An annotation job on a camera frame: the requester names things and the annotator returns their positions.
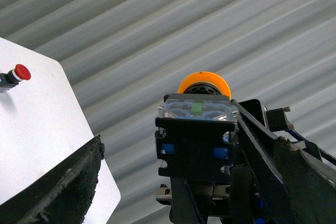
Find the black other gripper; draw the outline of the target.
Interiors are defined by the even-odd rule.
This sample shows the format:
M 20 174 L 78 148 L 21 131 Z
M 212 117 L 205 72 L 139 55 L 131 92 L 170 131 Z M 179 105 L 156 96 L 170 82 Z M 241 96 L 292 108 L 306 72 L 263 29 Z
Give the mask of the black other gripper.
M 265 111 L 258 100 L 232 105 L 238 115 L 230 183 L 169 177 L 155 197 L 171 206 L 170 221 L 335 223 L 335 158 L 298 134 L 285 109 Z

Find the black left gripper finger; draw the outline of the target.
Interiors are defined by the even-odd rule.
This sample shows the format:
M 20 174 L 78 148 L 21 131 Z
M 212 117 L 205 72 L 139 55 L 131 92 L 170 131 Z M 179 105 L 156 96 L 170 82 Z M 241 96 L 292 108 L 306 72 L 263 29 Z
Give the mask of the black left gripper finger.
M 96 136 L 1 204 L 1 223 L 83 223 L 103 158 L 104 144 Z

